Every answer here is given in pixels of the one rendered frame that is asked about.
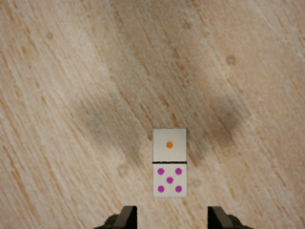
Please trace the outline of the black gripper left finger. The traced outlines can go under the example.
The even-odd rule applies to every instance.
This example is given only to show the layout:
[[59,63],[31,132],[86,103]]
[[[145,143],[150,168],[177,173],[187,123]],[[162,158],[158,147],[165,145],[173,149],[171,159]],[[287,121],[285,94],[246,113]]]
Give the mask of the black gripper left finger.
[[124,206],[119,216],[112,215],[104,225],[93,229],[137,229],[137,206]]

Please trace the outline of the white domino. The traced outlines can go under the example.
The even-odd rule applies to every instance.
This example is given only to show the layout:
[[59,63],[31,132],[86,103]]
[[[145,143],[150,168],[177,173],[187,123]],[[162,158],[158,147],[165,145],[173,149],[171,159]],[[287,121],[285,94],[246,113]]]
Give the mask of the white domino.
[[152,128],[152,197],[187,198],[187,128]]

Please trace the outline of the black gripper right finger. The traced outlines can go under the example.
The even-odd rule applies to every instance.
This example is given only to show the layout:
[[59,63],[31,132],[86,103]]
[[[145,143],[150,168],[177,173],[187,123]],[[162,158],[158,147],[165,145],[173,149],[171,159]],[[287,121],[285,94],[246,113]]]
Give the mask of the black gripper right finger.
[[227,215],[221,206],[208,206],[208,229],[254,229],[242,224],[233,216]]

